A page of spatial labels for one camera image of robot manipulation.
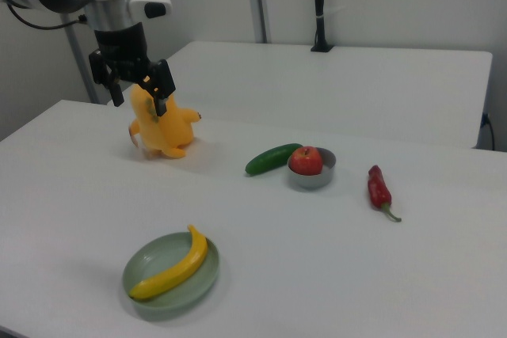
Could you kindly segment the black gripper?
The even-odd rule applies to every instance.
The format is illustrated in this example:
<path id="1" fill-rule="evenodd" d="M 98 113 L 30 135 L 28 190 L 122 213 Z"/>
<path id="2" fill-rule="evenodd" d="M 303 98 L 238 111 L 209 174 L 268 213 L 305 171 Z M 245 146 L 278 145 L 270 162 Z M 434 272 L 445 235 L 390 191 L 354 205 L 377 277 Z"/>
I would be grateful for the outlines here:
<path id="1" fill-rule="evenodd" d="M 104 32 L 95 31 L 99 50 L 89 54 L 93 81 L 103 85 L 115 107 L 124 103 L 120 80 L 140 82 L 153 98 L 157 116 L 166 113 L 166 102 L 176 87 L 166 60 L 151 63 L 141 23 L 132 27 Z"/>

